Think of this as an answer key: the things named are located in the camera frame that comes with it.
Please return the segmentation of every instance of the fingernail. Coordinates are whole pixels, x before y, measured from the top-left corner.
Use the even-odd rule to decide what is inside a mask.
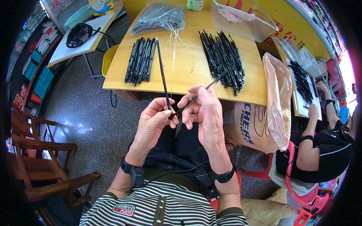
[[[171,115],[171,110],[167,110],[167,111],[164,111],[165,112],[165,115],[166,116],[170,116]]]

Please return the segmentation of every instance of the tiled floor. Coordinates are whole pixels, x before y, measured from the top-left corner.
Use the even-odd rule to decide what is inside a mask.
[[[120,43],[129,27],[127,16],[113,22],[107,33]],[[104,39],[98,46],[105,48]],[[88,54],[94,73],[100,73],[103,53]],[[42,116],[57,122],[53,127],[56,142],[75,143],[78,151],[70,158],[70,178],[94,171],[103,176],[92,189],[92,201],[110,186],[128,144],[133,139],[139,115],[149,102],[161,94],[143,95],[140,101],[117,98],[117,108],[110,104],[110,92],[103,90],[104,78],[91,79],[83,57],[69,66],[44,105]],[[64,162],[64,154],[59,161]],[[262,171],[268,157],[247,147],[236,147],[238,169]],[[243,198],[266,199],[278,188],[271,181],[242,177]]]

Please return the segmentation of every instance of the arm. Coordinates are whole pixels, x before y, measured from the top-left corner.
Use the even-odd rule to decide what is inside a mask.
[[[192,129],[193,122],[199,123],[199,141],[207,152],[212,170],[216,174],[230,172],[232,164],[225,147],[222,107],[215,90],[212,87],[206,90],[203,85],[196,85],[189,89],[189,93],[180,100],[178,107],[185,106],[195,94],[198,98],[183,110],[182,122],[188,129]],[[215,186],[220,193],[217,213],[230,207],[241,209],[240,186],[235,174],[223,184],[216,180]]]
[[[318,109],[315,104],[311,105],[308,111],[309,122],[303,136],[314,137],[318,121]],[[313,141],[307,139],[303,140],[298,149],[298,156],[296,159],[296,166],[304,171],[318,171],[319,167],[319,148],[313,148]]]
[[[169,100],[170,104],[175,103],[174,100]],[[136,136],[125,156],[125,161],[128,164],[137,167],[143,166],[149,151],[157,144],[162,129],[166,125],[176,128],[176,125],[179,124],[177,117],[174,117],[172,120],[168,119],[171,113],[174,112],[172,108],[167,110],[166,98],[156,98],[147,106],[141,113]],[[121,199],[128,196],[131,190],[131,175],[119,168],[108,192]]]
[[[328,88],[322,81],[319,81],[316,86],[318,89],[320,89],[324,92],[324,96],[325,96],[326,100],[332,100],[332,97],[331,97],[331,94],[329,93]],[[327,104],[327,118],[328,118],[330,129],[334,129],[339,118],[336,115],[333,103]]]

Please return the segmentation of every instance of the shirt logo patch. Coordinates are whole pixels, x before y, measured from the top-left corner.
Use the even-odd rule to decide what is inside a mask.
[[[114,212],[121,213],[121,214],[124,214],[127,216],[133,216],[135,209],[136,209],[135,206],[132,206],[132,205],[116,204],[113,207]]]

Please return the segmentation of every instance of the green mug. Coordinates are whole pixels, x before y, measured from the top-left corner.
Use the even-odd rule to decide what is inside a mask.
[[[204,0],[187,0],[186,7],[192,11],[198,12],[203,8],[203,2]]]

